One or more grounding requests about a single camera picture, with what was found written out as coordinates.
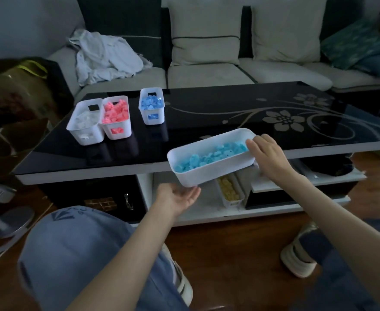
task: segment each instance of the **white storage bin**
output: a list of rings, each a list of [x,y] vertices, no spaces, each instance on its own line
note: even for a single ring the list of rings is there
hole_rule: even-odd
[[[163,107],[159,109],[143,110],[141,108],[141,101],[148,97],[149,94],[156,93],[157,97],[161,97],[163,101]],[[141,111],[142,119],[146,125],[162,124],[164,122],[164,95],[163,89],[160,87],[143,88],[139,94],[138,109]]]
[[[219,179],[216,178],[214,180],[214,182],[216,183],[216,187],[217,187],[217,189],[220,192],[220,197],[222,198],[223,205],[225,207],[239,207],[242,204],[242,201],[245,199],[245,194],[243,193],[242,188],[240,187],[238,179],[236,178],[235,174],[234,173],[230,173],[230,174],[228,174],[228,176],[229,176],[230,182],[232,183],[232,186],[233,186],[235,192],[237,194],[239,194],[239,198],[240,199],[237,200],[237,201],[228,201],[225,198],[222,189],[220,188],[220,185],[218,183]]]
[[[170,164],[171,170],[176,174],[180,183],[184,187],[193,187],[200,183],[248,167],[253,164],[255,158],[250,152],[243,152],[186,172],[176,172],[174,170],[175,166],[181,164],[184,160],[189,159],[193,154],[198,154],[200,156],[207,155],[210,152],[214,152],[216,146],[223,145],[224,143],[245,142],[248,138],[253,139],[254,136],[255,133],[249,129],[240,128],[232,130],[198,142],[174,148],[167,153],[167,160]]]
[[[82,112],[91,111],[91,109],[94,108],[97,110],[93,110],[92,112],[99,111],[100,114],[96,124],[86,129],[76,129],[76,117]],[[102,106],[102,98],[83,100],[76,104],[71,118],[69,119],[68,125],[66,126],[66,130],[68,130],[81,145],[85,146],[100,143],[104,140],[105,137],[104,131],[99,125],[103,115],[104,107]]]
[[[127,107],[128,107],[128,119],[125,121],[121,122],[114,122],[114,123],[102,123],[102,120],[104,119],[104,116],[102,116],[100,124],[102,125],[102,128],[105,131],[105,134],[108,136],[110,140],[119,140],[121,138],[127,138],[130,137],[132,134],[132,129],[131,129],[131,115],[130,115],[130,105],[128,104],[128,97],[127,96],[114,96],[114,97],[107,97],[104,100],[102,100],[102,107],[106,105],[108,102],[111,103],[117,103],[120,101],[120,99],[125,100],[127,102]],[[113,133],[111,129],[116,129],[116,128],[123,128],[124,132],[123,133]]]

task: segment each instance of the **black glass tabletop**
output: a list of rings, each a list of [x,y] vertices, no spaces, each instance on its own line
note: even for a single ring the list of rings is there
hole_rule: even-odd
[[[166,120],[161,125],[144,124],[139,93],[84,97],[127,95],[133,130],[129,138],[105,137],[99,144],[81,146],[66,130],[69,113],[14,173],[165,162],[172,148],[239,127],[271,135],[286,153],[295,151],[296,157],[366,151],[370,144],[370,149],[380,149],[380,118],[301,82],[164,89]]]

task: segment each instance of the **human hand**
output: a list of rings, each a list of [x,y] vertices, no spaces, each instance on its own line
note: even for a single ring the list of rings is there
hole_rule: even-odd
[[[157,188],[154,205],[176,219],[196,202],[201,191],[199,187],[180,188],[175,183],[161,183]]]
[[[269,135],[256,135],[253,140],[246,140],[246,146],[263,173],[277,185],[281,186],[299,176],[291,167],[281,147]]]

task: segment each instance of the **white sneaker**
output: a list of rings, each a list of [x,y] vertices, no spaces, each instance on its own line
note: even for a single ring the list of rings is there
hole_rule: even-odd
[[[317,266],[317,263],[308,255],[299,242],[299,238],[303,234],[309,233],[316,229],[318,229],[318,226],[313,221],[303,225],[294,241],[292,241],[281,251],[280,258],[282,263],[284,263],[284,265],[296,277],[306,278],[310,276]]]
[[[187,306],[190,306],[190,303],[193,300],[193,288],[191,287],[190,282],[188,281],[186,276],[184,276],[183,271],[182,271],[181,267],[177,264],[177,262],[173,261],[173,258],[171,257],[171,253],[165,244],[163,244],[163,247],[161,250],[164,253],[164,255],[170,261],[173,262],[173,264],[176,268],[176,273],[177,273],[177,277],[178,277],[178,281],[176,284],[177,291],[181,295],[181,297],[183,298],[184,303]]]

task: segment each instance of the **yellow pieces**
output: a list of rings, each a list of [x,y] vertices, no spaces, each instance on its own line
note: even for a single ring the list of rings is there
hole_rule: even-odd
[[[228,200],[229,202],[240,200],[240,196],[236,193],[235,189],[233,188],[229,176],[226,175],[220,177],[217,179],[217,181],[226,200]]]

